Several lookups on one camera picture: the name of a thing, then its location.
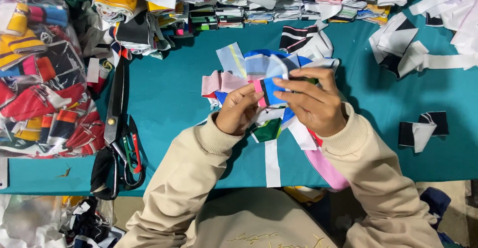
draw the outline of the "person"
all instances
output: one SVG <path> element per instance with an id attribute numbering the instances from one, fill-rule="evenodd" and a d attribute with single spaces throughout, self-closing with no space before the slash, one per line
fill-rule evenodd
<path id="1" fill-rule="evenodd" d="M 414 182 L 403 177 L 397 155 L 367 119 L 340 101 L 332 70 L 301 68 L 290 75 L 317 78 L 322 87 L 274 79 L 296 91 L 274 95 L 323 140 L 322 153 L 367 212 L 348 230 L 345 247 L 443 247 L 430 226 L 436 218 L 420 201 Z M 144 193 L 144 210 L 128 221 L 129 232 L 116 248 L 337 247 L 280 190 L 243 188 L 206 202 L 262 97 L 252 84 L 230 92 L 205 125 L 185 129 L 171 142 Z"/>

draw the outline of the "ribbed cuff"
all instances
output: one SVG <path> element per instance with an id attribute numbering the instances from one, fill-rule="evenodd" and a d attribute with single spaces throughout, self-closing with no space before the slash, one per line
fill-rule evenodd
<path id="1" fill-rule="evenodd" d="M 204 125 L 194 127 L 194 134 L 201 147 L 208 153 L 220 156 L 230 156 L 232 147 L 239 142 L 244 135 L 233 136 L 222 132 L 214 120 L 218 116 L 218 112 L 211 113 L 207 117 Z"/>
<path id="2" fill-rule="evenodd" d="M 320 137 L 322 148 L 337 156 L 344 156 L 356 152 L 367 140 L 367 123 L 363 117 L 355 114 L 354 108 L 349 103 L 344 103 L 349 119 L 345 128 L 335 135 Z"/>

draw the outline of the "beige sweatshirt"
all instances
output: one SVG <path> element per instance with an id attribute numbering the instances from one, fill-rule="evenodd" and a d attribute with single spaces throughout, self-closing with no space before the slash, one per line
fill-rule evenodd
<path id="1" fill-rule="evenodd" d="M 348 103 L 346 127 L 323 137 L 322 152 L 349 181 L 368 216 L 347 233 L 345 247 L 443 247 L 430 227 L 436 219 L 403 177 L 397 155 Z M 178 135 L 144 194 L 144 210 L 128 221 L 116 248 L 337 247 L 285 193 L 245 188 L 205 204 L 242 138 L 221 132 L 213 119 Z"/>

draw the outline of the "sweatshirt sleeve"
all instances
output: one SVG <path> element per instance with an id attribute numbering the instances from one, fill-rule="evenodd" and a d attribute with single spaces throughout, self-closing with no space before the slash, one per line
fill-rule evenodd
<path id="1" fill-rule="evenodd" d="M 186 242 L 185 232 L 226 168 L 242 136 L 207 123 L 183 130 L 172 142 L 143 196 L 144 209 L 126 224 L 116 248 L 169 248 Z"/>
<path id="2" fill-rule="evenodd" d="M 402 175 L 397 154 L 367 119 L 344 104 L 349 116 L 345 128 L 319 136 L 324 156 L 349 181 L 368 214 L 350 228 L 344 247 L 443 247 L 430 226 L 436 218 L 420 201 L 415 183 Z"/>

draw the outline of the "teal cloth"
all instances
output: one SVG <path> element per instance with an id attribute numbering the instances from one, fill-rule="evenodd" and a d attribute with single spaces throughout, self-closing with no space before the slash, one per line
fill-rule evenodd
<path id="1" fill-rule="evenodd" d="M 452 32 L 425 26 L 425 18 L 404 12 L 420 28 L 420 40 L 430 54 L 451 55 Z M 129 64 L 130 88 L 128 112 L 133 115 L 140 140 L 147 154 L 147 178 L 137 190 L 120 195 L 141 196 L 157 169 L 172 139 L 187 127 L 202 121 L 209 103 L 201 97 L 201 76 L 221 68 L 216 49 L 237 42 L 243 53 L 254 49 L 278 49 L 283 25 L 303 27 L 314 21 L 285 21 L 268 25 L 251 25 L 245 29 L 204 31 L 188 39 L 176 40 L 179 49 L 159 61 L 151 57 L 135 59 Z M 478 69 L 435 69 L 412 72 L 403 79 L 380 69 L 375 62 L 368 38 L 379 28 L 365 21 L 333 23 L 324 32 L 334 45 L 334 58 L 342 65 L 337 83 L 356 111 L 365 116 L 377 133 L 397 152 L 402 172 L 412 180 L 451 181 L 478 179 Z M 97 101 L 106 112 L 109 92 Z M 425 150 L 415 154 L 413 148 L 398 147 L 400 121 L 416 122 L 420 114 L 446 111 L 450 135 L 430 139 Z M 283 185 L 325 186 L 324 180 L 310 165 L 288 130 L 279 137 L 278 153 Z M 241 142 L 239 158 L 228 161 L 228 169 L 217 187 L 265 186 L 264 144 L 252 137 Z M 10 159 L 10 187 L 0 193 L 87 195 L 94 157 L 75 159 Z M 65 178 L 68 163 L 72 167 Z"/>

